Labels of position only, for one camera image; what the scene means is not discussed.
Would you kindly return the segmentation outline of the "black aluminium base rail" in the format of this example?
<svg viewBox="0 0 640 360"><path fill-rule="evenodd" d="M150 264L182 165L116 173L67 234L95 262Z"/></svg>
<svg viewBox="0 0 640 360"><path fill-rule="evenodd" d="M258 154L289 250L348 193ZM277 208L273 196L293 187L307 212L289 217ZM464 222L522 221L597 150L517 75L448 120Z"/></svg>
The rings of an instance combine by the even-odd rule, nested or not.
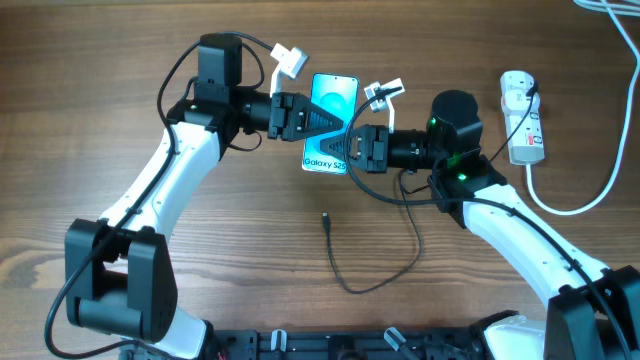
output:
<svg viewBox="0 0 640 360"><path fill-rule="evenodd" d="M470 328L400 329L386 332L287 332L220 330L206 359L490 359L479 333Z"/></svg>

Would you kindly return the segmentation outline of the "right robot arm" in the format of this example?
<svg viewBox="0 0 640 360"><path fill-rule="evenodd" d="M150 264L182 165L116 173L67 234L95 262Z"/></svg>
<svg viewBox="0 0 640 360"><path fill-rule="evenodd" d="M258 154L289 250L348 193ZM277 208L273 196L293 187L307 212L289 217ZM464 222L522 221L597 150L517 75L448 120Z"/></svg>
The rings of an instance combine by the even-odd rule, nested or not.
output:
<svg viewBox="0 0 640 360"><path fill-rule="evenodd" d="M487 358L638 358L638 270L609 268L532 212L482 155L481 134L475 98L448 90L433 100L423 131L349 125L321 148L348 171L430 170L427 202L489 243L534 290L545 321L496 315L480 331Z"/></svg>

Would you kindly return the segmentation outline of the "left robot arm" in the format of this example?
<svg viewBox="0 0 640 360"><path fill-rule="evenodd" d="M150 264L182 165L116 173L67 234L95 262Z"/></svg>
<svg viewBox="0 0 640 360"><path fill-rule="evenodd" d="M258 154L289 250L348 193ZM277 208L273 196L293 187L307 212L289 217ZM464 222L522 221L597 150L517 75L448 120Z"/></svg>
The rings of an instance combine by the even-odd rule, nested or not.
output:
<svg viewBox="0 0 640 360"><path fill-rule="evenodd" d="M211 323L178 306L168 243L181 213L239 132L294 142L342 126L307 96L282 90L307 61L299 48L271 45L276 66L263 76L269 90L245 85L242 56L258 45L240 32L201 36L191 46L197 73L176 104L160 111L164 133L151 159L97 220L78 219L66 233L66 280L52 307L74 326L115 336L126 355L223 357Z"/></svg>

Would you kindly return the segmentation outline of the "white USB charger plug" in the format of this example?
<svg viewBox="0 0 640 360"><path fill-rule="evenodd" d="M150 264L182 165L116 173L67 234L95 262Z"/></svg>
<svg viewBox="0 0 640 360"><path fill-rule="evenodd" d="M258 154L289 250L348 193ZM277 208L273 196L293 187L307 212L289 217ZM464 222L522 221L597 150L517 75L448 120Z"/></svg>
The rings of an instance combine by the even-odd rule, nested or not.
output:
<svg viewBox="0 0 640 360"><path fill-rule="evenodd" d="M501 97L501 108L507 116L524 116L527 111L537 112L539 106L539 95L528 96L524 89L507 90Z"/></svg>

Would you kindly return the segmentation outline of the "white power strip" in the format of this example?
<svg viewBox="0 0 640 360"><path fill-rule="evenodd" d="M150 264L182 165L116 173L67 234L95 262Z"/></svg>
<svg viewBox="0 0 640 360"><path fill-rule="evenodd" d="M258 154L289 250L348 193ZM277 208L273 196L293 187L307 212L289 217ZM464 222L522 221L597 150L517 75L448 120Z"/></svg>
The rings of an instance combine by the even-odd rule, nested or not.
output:
<svg viewBox="0 0 640 360"><path fill-rule="evenodd" d="M501 97L512 89L524 89L531 97L538 94L534 78L520 70L506 71L500 77L500 87ZM527 111L524 116L504 114L504 118L510 162L513 165L533 165L543 160L545 153L539 110Z"/></svg>

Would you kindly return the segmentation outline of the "Galaxy S25 smartphone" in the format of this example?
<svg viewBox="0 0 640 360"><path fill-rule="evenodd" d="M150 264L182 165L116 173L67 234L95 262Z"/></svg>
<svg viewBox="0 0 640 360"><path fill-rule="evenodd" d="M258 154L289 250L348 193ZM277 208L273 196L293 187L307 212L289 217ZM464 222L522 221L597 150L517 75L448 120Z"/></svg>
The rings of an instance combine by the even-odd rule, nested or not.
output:
<svg viewBox="0 0 640 360"><path fill-rule="evenodd" d="M321 141L343 135L356 111L359 79L355 76L330 73L316 73L311 86L311 102L323 110L340 118L343 126L338 131L329 132L305 140L301 167L305 171L331 175L345 175L343 160L327 154L321 149Z"/></svg>

